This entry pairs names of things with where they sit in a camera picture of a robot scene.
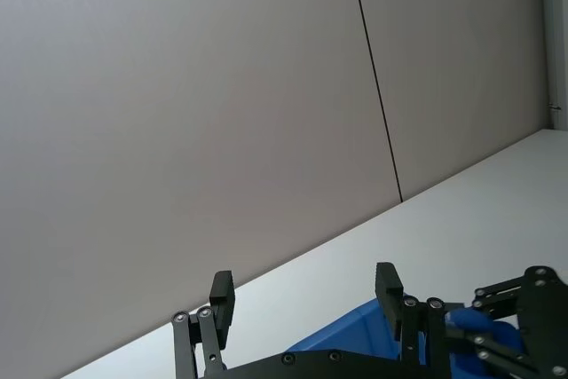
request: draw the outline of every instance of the white tabletop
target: white tabletop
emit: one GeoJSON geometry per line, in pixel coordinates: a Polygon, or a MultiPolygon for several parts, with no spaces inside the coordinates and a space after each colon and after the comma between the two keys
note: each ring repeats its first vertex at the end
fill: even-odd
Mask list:
{"type": "MultiPolygon", "coordinates": [[[[467,302],[530,265],[568,281],[567,234],[568,133],[542,130],[237,288],[224,362],[285,351],[372,299],[378,261],[422,300],[467,302]]],[[[167,324],[66,379],[174,379],[173,354],[167,324]]]]}

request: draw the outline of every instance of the blue plastic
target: blue plastic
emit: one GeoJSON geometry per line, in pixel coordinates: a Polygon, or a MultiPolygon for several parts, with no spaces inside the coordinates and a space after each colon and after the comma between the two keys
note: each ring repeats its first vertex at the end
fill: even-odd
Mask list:
{"type": "MultiPolygon", "coordinates": [[[[419,339],[420,361],[424,364],[424,340],[419,339]]],[[[390,326],[383,309],[376,299],[362,304],[338,320],[306,337],[288,349],[289,351],[342,350],[386,359],[396,359],[399,344],[392,339],[390,326]]],[[[489,376],[473,375],[456,366],[451,357],[453,379],[488,379],[489,376]]]]}

